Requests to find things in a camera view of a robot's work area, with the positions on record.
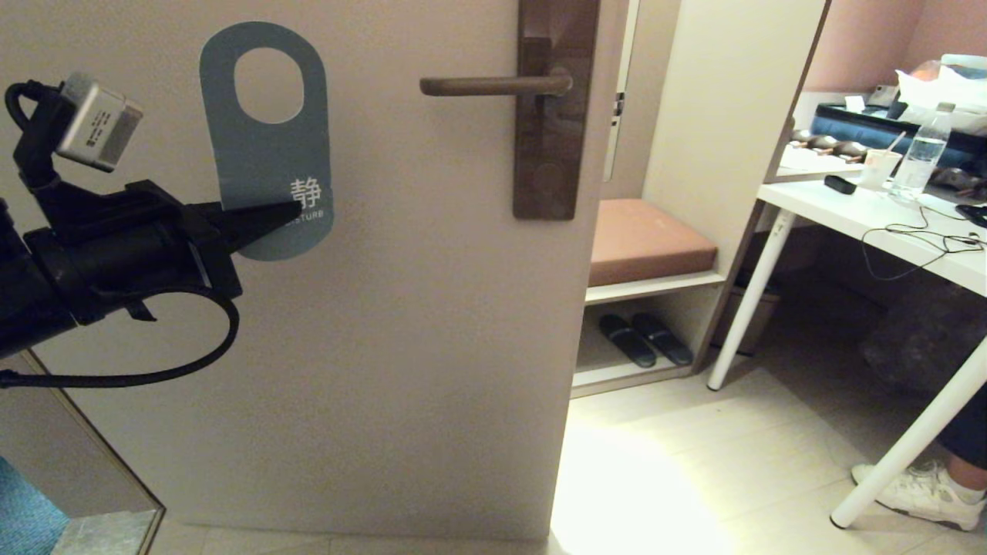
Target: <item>black cable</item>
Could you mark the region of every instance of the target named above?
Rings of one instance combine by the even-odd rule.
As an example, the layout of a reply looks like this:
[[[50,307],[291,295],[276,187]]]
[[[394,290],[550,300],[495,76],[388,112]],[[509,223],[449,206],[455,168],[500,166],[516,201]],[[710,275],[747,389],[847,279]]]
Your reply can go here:
[[[21,97],[27,88],[27,83],[14,83],[10,87],[7,87],[7,92],[3,96],[3,102],[7,106],[7,113],[10,114],[10,118],[17,124],[17,127],[21,131],[25,130],[29,122],[28,116],[24,113],[24,109],[21,108]]]
[[[31,119],[24,113],[21,97],[40,102],[44,95],[58,94],[59,92],[61,92],[61,86],[51,87],[38,81],[29,80],[27,83],[14,83],[7,87],[3,101],[7,106],[7,113],[10,114],[10,118],[17,124],[17,127],[21,128],[21,131],[24,131],[31,123]]]
[[[142,298],[149,298],[165,293],[193,294],[200,297],[205,297],[219,305],[219,307],[226,313],[227,318],[230,320],[230,327],[226,332],[226,337],[223,339],[223,342],[204,357],[189,362],[188,364],[146,374],[121,374],[106,376],[23,375],[15,372],[14,370],[2,370],[0,371],[0,389],[5,389],[8,387],[113,388],[147,385],[189,375],[216,362],[220,357],[225,355],[227,351],[229,351],[230,347],[233,346],[233,341],[236,339],[237,331],[240,328],[240,312],[237,310],[237,307],[233,304],[232,300],[208,287],[194,285],[161,287],[159,289],[144,292],[142,294]]]
[[[861,252],[864,253],[864,263],[867,265],[868,272],[871,273],[871,277],[872,278],[877,279],[877,280],[880,280],[880,281],[894,281],[896,279],[904,278],[905,276],[908,276],[909,274],[912,274],[913,272],[917,272],[919,270],[922,270],[923,268],[926,268],[927,266],[931,265],[932,263],[934,263],[934,262],[936,262],[938,260],[941,260],[946,255],[959,254],[959,253],[983,252],[984,246],[987,245],[987,242],[984,242],[979,237],[976,238],[976,239],[974,239],[973,237],[963,237],[961,235],[944,235],[944,234],[938,233],[936,231],[930,231],[929,230],[929,218],[928,218],[928,216],[926,216],[925,210],[929,210],[929,211],[935,212],[936,214],[939,214],[939,215],[941,215],[943,217],[947,217],[949,219],[955,219],[955,220],[964,220],[964,219],[966,219],[966,218],[962,218],[962,217],[954,217],[954,216],[951,216],[949,214],[944,214],[944,213],[936,210],[935,208],[932,208],[932,207],[929,207],[929,206],[925,206],[924,204],[919,204],[919,215],[922,216],[922,221],[923,221],[924,225],[917,226],[917,225],[909,225],[907,223],[889,223],[889,224],[885,225],[884,227],[876,227],[874,229],[867,230],[864,233],[864,235],[861,236]],[[894,228],[892,226],[904,227],[906,229],[898,229],[898,228]],[[891,277],[878,276],[877,274],[874,273],[873,266],[871,265],[871,257],[868,256],[868,254],[867,254],[867,247],[868,247],[868,244],[867,244],[867,236],[870,235],[871,233],[875,232],[875,231],[886,231],[888,233],[895,234],[895,235],[907,235],[909,237],[914,237],[914,238],[918,239],[919,241],[923,241],[923,242],[927,243],[928,245],[932,246],[933,248],[938,249],[940,251],[940,254],[936,258],[930,260],[929,262],[923,264],[922,266],[916,266],[915,268],[912,268],[910,270],[907,270],[905,272],[902,272],[901,274],[898,274],[897,276],[891,276]],[[924,234],[928,234],[928,235],[933,235],[935,237],[938,237],[938,238],[942,239],[942,246],[940,246],[940,245],[938,245],[938,244],[930,241],[929,239],[923,237],[921,235],[923,233]],[[967,247],[970,247],[970,248],[955,250],[955,249],[952,249],[949,246],[949,241],[956,241],[956,242],[962,243],[962,244],[964,244],[964,245],[966,245]]]

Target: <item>desk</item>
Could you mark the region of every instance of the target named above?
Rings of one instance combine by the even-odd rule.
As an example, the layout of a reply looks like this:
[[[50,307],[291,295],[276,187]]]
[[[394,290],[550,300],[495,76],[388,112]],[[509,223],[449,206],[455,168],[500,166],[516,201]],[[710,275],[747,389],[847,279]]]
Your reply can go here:
[[[768,278],[778,262],[778,256],[792,230],[796,215],[806,217],[821,225],[860,239],[866,231],[881,228],[889,223],[921,225],[918,207],[899,203],[885,195],[857,188],[852,195],[841,195],[827,188],[821,181],[779,183],[763,185],[757,197],[780,208],[771,228],[764,252],[744,293],[737,314],[730,326],[722,351],[713,367],[709,387],[717,391],[736,355],[740,339],[750,324]],[[943,213],[956,214],[952,205],[938,198],[922,196],[920,202]],[[931,230],[947,234],[967,236],[977,233],[982,239],[987,229],[967,221],[957,221],[926,211]],[[924,265],[935,259],[939,251],[913,237],[875,232],[868,236],[868,245],[890,253],[915,265]],[[928,265],[926,270],[962,285],[982,296],[987,296],[987,255],[983,252],[947,255]],[[946,424],[970,398],[987,382],[987,338],[963,363],[956,375],[930,403],[929,407],[912,424],[898,442],[887,452],[867,480],[830,515],[833,524],[845,528],[899,473],[915,460],[915,457],[946,427]]]

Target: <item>lever door handle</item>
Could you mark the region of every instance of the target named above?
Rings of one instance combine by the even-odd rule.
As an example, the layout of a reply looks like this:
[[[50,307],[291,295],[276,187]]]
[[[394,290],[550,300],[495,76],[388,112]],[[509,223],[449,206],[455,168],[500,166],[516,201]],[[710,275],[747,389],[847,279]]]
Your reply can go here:
[[[517,3],[517,77],[425,77],[418,84],[430,97],[515,97],[514,217],[572,220],[600,0]],[[503,104],[476,107],[501,110]],[[462,110],[460,106],[451,113],[460,115]]]
[[[544,77],[422,77],[421,91],[430,97],[553,96],[572,88],[572,76],[557,67]]]

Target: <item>sneaker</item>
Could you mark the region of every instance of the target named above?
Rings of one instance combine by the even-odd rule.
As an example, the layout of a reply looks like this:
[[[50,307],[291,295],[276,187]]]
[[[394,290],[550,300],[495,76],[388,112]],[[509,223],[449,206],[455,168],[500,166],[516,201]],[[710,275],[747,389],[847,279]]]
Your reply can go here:
[[[872,471],[873,465],[858,464],[850,473],[854,482],[860,484]],[[934,462],[929,468],[909,468],[899,474],[880,492],[877,502],[896,513],[970,531],[979,522],[987,500],[975,505],[964,503],[949,485],[946,469]]]

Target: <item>white sock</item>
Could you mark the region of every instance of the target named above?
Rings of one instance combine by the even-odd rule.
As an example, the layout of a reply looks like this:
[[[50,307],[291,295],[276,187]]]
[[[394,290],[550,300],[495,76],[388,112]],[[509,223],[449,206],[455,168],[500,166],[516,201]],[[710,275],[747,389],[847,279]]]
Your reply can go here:
[[[967,487],[960,486],[955,480],[952,479],[952,476],[949,476],[949,486],[954,492],[956,492],[956,496],[959,497],[959,500],[967,505],[976,505],[980,503],[980,500],[984,498],[984,494],[987,494],[987,490],[971,490]]]

